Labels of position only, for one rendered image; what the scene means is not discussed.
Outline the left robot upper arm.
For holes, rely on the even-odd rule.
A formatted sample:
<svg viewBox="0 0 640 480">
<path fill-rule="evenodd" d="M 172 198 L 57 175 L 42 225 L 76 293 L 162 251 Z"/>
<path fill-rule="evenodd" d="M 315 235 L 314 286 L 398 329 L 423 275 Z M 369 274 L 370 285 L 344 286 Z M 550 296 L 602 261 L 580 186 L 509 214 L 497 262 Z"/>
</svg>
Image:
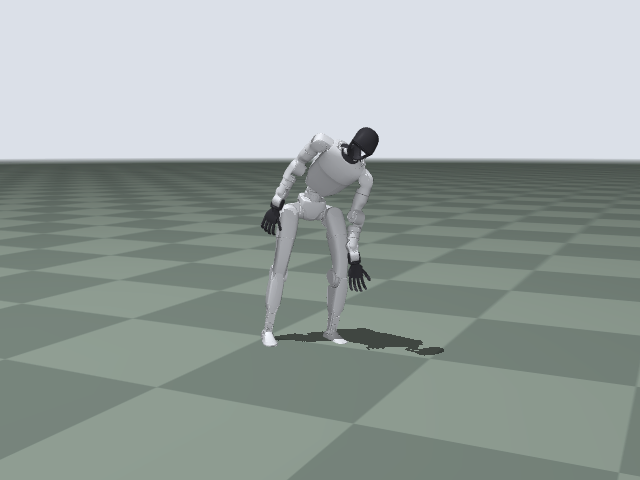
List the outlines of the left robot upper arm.
<svg viewBox="0 0 640 480">
<path fill-rule="evenodd" d="M 352 224 L 361 225 L 365 221 L 365 214 L 362 212 L 362 208 L 367 203 L 373 185 L 373 176 L 366 167 L 363 169 L 358 183 L 361 187 L 356 190 L 347 219 Z"/>
</svg>

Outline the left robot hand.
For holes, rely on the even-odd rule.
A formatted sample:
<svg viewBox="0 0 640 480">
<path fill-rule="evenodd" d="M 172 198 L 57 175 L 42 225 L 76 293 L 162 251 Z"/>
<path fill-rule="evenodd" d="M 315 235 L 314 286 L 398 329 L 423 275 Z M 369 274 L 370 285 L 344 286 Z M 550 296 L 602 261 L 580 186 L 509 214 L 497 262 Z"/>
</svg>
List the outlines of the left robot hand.
<svg viewBox="0 0 640 480">
<path fill-rule="evenodd" d="M 359 252 L 359 251 L 358 251 L 358 252 Z M 365 289 L 365 290 L 367 290 L 367 287 L 366 287 L 366 285 L 365 285 L 365 283 L 364 283 L 364 280 L 363 280 L 363 274 L 366 276 L 366 278 L 367 278 L 369 281 L 371 281 L 371 279 L 370 279 L 370 277 L 368 276 L 368 274 L 365 272 L 365 270 L 363 269 L 362 265 L 360 265 L 360 264 L 359 264 L 359 263 L 361 263 L 360 253 L 359 253 L 359 260 L 358 260 L 358 261 L 353 261 L 353 262 L 351 262 L 350 254 L 348 253 L 348 255 L 347 255 L 347 256 L 348 256 L 348 264 L 350 264 L 350 265 L 351 265 L 351 266 L 350 266 L 350 268 L 349 268 L 349 271 L 348 271 L 348 276 L 349 276 L 349 287 L 350 287 L 350 290 L 351 290 L 351 291 L 353 291 L 353 289 L 352 289 L 352 279 L 351 279 L 351 278 L 353 278 L 353 285 L 354 285 L 354 289 L 355 289 L 355 291 L 356 291 L 356 292 L 357 292 L 358 290 L 357 290 L 357 287 L 356 287 L 356 280 L 355 280 L 355 279 L 357 279 L 357 285 L 358 285 L 359 290 L 360 290 L 361 292 L 363 291 L 363 290 L 361 289 L 361 285 L 360 285 L 360 280 L 359 280 L 359 278 L 361 279 L 361 283 L 362 283 L 362 285 L 363 285 L 364 289 Z"/>
</svg>

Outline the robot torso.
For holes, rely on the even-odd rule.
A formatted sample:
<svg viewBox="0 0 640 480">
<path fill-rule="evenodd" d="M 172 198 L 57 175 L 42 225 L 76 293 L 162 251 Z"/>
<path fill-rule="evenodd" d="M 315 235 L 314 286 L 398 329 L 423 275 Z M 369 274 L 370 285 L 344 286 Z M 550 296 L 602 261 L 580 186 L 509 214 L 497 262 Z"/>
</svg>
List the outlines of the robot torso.
<svg viewBox="0 0 640 480">
<path fill-rule="evenodd" d="M 347 144 L 334 139 L 332 147 L 319 153 L 313 160 L 305 180 L 308 187 L 297 198 L 300 203 L 299 218 L 321 220 L 326 208 L 323 197 L 337 194 L 359 179 L 366 162 L 364 159 L 361 162 L 358 160 L 356 164 L 346 162 L 342 157 L 342 149 L 347 154 L 347 148 L 341 147 L 343 143 Z"/>
</svg>

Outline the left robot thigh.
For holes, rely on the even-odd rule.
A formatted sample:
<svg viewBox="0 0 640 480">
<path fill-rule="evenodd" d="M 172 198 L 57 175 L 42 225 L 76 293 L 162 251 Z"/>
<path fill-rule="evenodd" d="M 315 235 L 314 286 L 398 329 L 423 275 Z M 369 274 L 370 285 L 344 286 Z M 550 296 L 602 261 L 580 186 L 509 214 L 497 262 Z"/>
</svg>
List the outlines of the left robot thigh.
<svg viewBox="0 0 640 480">
<path fill-rule="evenodd" d="M 326 278 L 331 286 L 338 287 L 341 279 L 347 277 L 348 271 L 348 240 L 344 215 L 339 208 L 326 205 L 321 223 L 327 228 L 326 236 L 332 258 L 332 269 L 329 269 Z"/>
</svg>

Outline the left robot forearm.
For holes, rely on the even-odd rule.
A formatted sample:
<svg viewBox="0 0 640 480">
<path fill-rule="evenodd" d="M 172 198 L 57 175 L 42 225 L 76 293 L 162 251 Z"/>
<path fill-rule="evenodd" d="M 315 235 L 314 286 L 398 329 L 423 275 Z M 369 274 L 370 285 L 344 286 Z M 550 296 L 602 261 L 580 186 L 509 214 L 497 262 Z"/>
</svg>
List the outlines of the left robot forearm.
<svg viewBox="0 0 640 480">
<path fill-rule="evenodd" d="M 364 222 L 363 222 L 363 224 L 364 224 Z M 347 240 L 348 240 L 348 242 L 346 243 L 346 249 L 347 249 L 348 253 L 350 254 L 351 262 L 359 260 L 359 252 L 358 252 L 359 244 L 358 244 L 358 241 L 359 241 L 359 236 L 360 236 L 363 224 L 361 224 L 361 225 L 353 224 L 353 225 L 349 225 L 347 227 L 347 232 L 348 232 Z"/>
</svg>

